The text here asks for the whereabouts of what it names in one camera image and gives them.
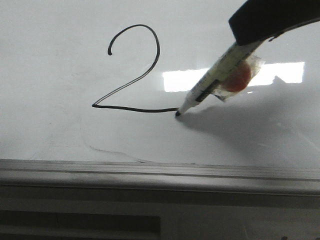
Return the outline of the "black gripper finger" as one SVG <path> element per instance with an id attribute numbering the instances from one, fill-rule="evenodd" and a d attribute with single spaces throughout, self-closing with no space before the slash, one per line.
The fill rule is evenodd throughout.
<path id="1" fill-rule="evenodd" d="M 247 0 L 228 23 L 237 44 L 244 46 L 319 20 L 318 0 Z"/>

